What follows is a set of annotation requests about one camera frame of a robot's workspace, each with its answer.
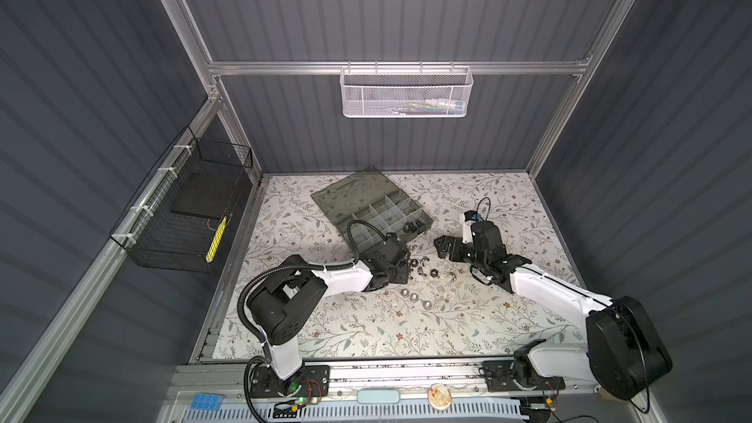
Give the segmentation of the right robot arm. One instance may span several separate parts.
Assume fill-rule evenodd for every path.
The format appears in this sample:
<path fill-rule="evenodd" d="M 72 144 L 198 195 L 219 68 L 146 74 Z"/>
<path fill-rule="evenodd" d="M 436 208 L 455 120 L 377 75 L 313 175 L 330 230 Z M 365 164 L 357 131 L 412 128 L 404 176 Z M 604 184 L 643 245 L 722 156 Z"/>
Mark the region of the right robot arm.
<path fill-rule="evenodd" d="M 440 258 L 468 264 L 478 282 L 534 301 L 584 334 L 580 344 L 538 338 L 515 351 L 510 371 L 519 388 L 536 391 L 554 378 L 574 379 L 630 401 L 673 370 L 668 349 L 641 302 L 583 289 L 510 254 L 495 223 L 468 221 L 462 236 L 443 235 L 434 246 Z"/>

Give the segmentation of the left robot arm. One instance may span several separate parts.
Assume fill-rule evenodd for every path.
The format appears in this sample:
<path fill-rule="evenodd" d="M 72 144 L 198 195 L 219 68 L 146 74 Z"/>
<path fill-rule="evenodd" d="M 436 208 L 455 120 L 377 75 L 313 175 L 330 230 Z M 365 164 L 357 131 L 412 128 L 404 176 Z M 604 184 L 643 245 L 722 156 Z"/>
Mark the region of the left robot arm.
<path fill-rule="evenodd" d="M 274 378 L 287 384 L 302 375 L 298 335 L 318 304 L 407 283 L 410 257 L 407 245 L 394 236 L 344 264 L 312 264 L 293 255 L 246 284 L 237 301 L 238 318 L 262 344 L 262 361 Z"/>

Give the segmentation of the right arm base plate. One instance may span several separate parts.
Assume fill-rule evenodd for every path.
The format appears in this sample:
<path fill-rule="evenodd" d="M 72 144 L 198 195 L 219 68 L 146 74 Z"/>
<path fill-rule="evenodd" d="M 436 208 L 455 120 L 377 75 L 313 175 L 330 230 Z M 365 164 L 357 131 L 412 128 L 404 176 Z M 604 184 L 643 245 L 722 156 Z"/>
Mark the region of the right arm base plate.
<path fill-rule="evenodd" d="M 542 377 L 530 364 L 518 360 L 486 360 L 479 368 L 489 391 L 562 391 L 566 384 L 561 377 Z"/>

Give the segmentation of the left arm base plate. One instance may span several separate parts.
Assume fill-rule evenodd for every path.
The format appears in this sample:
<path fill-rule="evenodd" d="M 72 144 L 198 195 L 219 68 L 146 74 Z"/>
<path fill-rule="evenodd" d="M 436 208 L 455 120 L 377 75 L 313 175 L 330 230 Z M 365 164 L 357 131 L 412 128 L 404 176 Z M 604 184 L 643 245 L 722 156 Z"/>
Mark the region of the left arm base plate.
<path fill-rule="evenodd" d="M 254 399 L 326 397 L 330 373 L 330 366 L 304 364 L 291 377 L 281 379 L 270 366 L 258 364 L 250 371 L 249 396 Z"/>

